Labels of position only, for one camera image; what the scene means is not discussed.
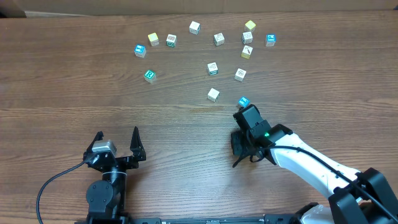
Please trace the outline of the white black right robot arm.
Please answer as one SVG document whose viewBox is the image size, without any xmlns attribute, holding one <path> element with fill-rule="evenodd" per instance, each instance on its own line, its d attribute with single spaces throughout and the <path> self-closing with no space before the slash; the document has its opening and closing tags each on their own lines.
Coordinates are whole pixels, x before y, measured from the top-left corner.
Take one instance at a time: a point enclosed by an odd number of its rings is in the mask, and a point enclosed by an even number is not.
<svg viewBox="0 0 398 224">
<path fill-rule="evenodd" d="M 360 172 L 335 162 L 286 126 L 270 126 L 255 105 L 240 107 L 233 118 L 239 130 L 231 133 L 231 148 L 238 161 L 267 159 L 299 176 L 329 203 L 310 203 L 294 214 L 265 215 L 264 223 L 397 223 L 397 197 L 378 170 Z"/>
</svg>

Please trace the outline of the blue letter wooden block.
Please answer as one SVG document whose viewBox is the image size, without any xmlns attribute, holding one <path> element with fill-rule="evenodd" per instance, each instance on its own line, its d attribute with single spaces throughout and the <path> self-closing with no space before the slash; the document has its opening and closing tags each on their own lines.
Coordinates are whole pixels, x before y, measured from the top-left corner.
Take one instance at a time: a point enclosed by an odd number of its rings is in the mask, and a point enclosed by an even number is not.
<svg viewBox="0 0 398 224">
<path fill-rule="evenodd" d="M 239 109 L 243 109 L 243 108 L 247 107 L 249 104 L 250 104 L 250 100 L 248 98 L 246 98 L 245 96 L 242 96 L 238 100 L 237 107 Z"/>
</svg>

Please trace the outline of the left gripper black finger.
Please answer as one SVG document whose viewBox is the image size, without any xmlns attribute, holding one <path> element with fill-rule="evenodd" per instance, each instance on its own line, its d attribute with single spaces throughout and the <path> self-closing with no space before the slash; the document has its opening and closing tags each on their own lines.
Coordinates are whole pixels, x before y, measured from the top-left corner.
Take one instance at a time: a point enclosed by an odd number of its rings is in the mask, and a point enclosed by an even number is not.
<svg viewBox="0 0 398 224">
<path fill-rule="evenodd" d="M 91 144 L 88 146 L 86 152 L 92 152 L 92 148 L 93 148 L 94 143 L 95 143 L 96 141 L 103 140 L 103 137 L 104 137 L 103 132 L 102 132 L 102 131 L 98 131 L 98 132 L 96 133 L 96 136 L 95 136 L 94 139 L 92 140 Z"/>
<path fill-rule="evenodd" d="M 146 152 L 144 150 L 144 146 L 142 145 L 141 138 L 139 135 L 139 129 L 137 126 L 134 127 L 131 143 L 130 143 L 130 151 L 133 156 L 145 156 Z"/>
</svg>

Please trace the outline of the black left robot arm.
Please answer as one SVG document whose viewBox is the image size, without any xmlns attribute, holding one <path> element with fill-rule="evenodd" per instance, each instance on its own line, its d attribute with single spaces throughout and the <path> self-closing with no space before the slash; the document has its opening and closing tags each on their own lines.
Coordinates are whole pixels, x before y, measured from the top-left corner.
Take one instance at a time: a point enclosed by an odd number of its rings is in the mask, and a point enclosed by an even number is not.
<svg viewBox="0 0 398 224">
<path fill-rule="evenodd" d="M 125 211 L 127 171 L 137 169 L 139 162 L 146 160 L 139 130 L 133 130 L 130 156 L 117 157 L 114 143 L 103 137 L 103 132 L 98 132 L 83 154 L 83 162 L 102 173 L 102 179 L 93 182 L 86 191 L 89 205 L 86 222 L 132 223 Z"/>
</svg>

